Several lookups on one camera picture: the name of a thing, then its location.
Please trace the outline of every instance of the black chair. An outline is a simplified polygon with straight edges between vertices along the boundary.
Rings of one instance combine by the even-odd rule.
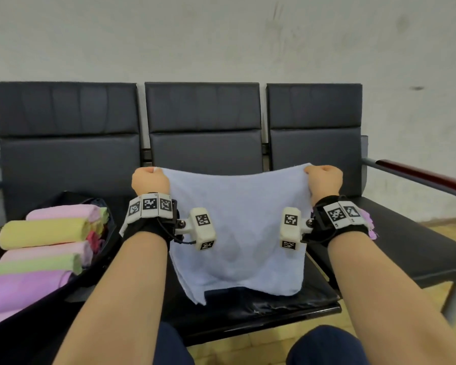
[[[111,201],[121,225],[140,150],[135,84],[0,82],[0,226],[65,190]],[[51,363],[81,305],[62,299],[0,323],[0,363]]]
[[[362,86],[359,84],[268,84],[268,126],[272,169],[310,162],[343,170],[342,194],[368,211],[378,233],[376,244],[420,287],[455,282],[443,308],[456,322],[456,242],[363,197],[366,166],[456,196],[456,179],[388,160],[366,157],[360,139]],[[337,289],[327,250],[307,251]]]
[[[260,89],[252,83],[145,83],[153,165],[215,175],[262,172]],[[341,311],[337,293],[307,258],[291,297],[247,288],[210,291],[207,306],[184,294],[169,262],[162,319],[186,345]]]

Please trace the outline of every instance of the black bag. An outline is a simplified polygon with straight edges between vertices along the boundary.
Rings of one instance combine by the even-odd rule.
[[[95,285],[122,244],[118,233],[128,209],[129,196],[93,198],[62,192],[35,209],[79,203],[107,207],[110,219],[102,236],[105,243],[91,266],[17,314],[0,322],[0,364],[50,364],[83,302],[66,302],[67,296],[81,287]],[[0,248],[0,257],[5,253]]]

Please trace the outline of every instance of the hand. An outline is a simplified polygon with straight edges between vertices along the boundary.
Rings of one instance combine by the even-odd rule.
[[[343,185],[343,172],[341,170],[331,165],[309,165],[304,168],[304,172],[308,175],[313,206],[326,196],[339,196],[339,190]]]
[[[170,182],[162,169],[148,166],[146,168],[138,168],[134,172],[132,176],[132,188],[138,196],[149,192],[169,195]]]

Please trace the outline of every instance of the black cable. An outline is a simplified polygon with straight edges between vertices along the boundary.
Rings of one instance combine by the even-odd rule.
[[[157,218],[157,221],[159,223],[159,225],[161,226],[162,229],[164,229],[164,232],[166,232],[168,234],[168,236],[170,238],[172,238],[172,240],[176,243],[180,243],[181,245],[195,245],[196,244],[196,241],[191,241],[191,242],[184,242],[184,241],[181,241],[180,239],[177,239],[175,235],[172,235],[165,227],[164,225],[162,224],[162,222],[160,221],[160,218]]]

